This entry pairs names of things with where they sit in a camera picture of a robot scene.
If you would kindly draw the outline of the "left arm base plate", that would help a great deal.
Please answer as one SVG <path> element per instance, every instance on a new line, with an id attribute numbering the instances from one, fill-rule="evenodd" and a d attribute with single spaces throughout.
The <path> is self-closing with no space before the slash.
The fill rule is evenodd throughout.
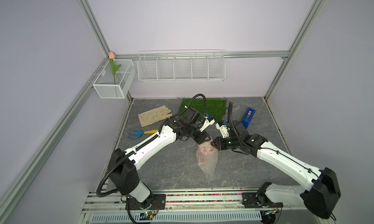
<path id="1" fill-rule="evenodd" d="M 151 194 L 145 201 L 139 202 L 135 198 L 128 198 L 130 210 L 164 210 L 166 194 Z"/>

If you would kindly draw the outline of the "clear bubble wrap sheet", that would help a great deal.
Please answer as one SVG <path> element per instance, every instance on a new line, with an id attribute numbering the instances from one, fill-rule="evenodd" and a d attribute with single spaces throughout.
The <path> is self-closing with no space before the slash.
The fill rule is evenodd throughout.
<path id="1" fill-rule="evenodd" d="M 208 181 L 213 180 L 218 162 L 218 150 L 211 143 L 212 141 L 199 144 L 196 151 L 198 167 Z"/>

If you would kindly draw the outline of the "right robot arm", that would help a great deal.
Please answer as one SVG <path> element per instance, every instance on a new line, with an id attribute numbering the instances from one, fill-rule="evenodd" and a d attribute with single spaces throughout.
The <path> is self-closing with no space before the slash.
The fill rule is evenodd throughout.
<path id="1" fill-rule="evenodd" d="M 314 215 L 332 218 L 333 210 L 341 197 L 336 173 L 329 169 L 311 166 L 281 150 L 259 134 L 249 134 L 238 121 L 219 122 L 216 128 L 221 136 L 211 145 L 219 151 L 231 150 L 252 155 L 265 161 L 295 180 L 296 186 L 281 186 L 265 182 L 255 195 L 261 207 L 286 203 L 307 208 Z"/>

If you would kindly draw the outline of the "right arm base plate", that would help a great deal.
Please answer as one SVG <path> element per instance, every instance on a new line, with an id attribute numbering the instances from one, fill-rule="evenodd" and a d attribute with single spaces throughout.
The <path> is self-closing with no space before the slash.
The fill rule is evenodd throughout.
<path id="1" fill-rule="evenodd" d="M 256 192 L 242 193 L 245 208 L 283 208 L 283 203 L 271 202 L 265 195 L 258 195 Z"/>

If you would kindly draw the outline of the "red plastic wine glass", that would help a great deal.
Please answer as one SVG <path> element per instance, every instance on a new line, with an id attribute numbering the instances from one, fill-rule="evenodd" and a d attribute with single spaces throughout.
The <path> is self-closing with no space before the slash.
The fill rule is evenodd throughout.
<path id="1" fill-rule="evenodd" d="M 211 142 L 204 142 L 198 145 L 197 160 L 198 163 L 203 164 L 210 162 L 214 156 L 215 148 L 211 145 Z"/>

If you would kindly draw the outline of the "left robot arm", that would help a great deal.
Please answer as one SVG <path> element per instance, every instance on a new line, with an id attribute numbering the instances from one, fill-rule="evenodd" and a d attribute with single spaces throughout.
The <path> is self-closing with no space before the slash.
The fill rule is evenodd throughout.
<path id="1" fill-rule="evenodd" d="M 182 112 L 163 121 L 156 133 L 141 143 L 124 151 L 115 150 L 109 167 L 96 189 L 97 197 L 119 192 L 134 198 L 141 209 L 154 203 L 153 193 L 140 181 L 138 170 L 164 147 L 182 139 L 193 139 L 197 144 L 210 141 L 206 128 L 213 125 L 212 115 L 206 114 L 199 121 L 200 112 L 186 107 Z"/>

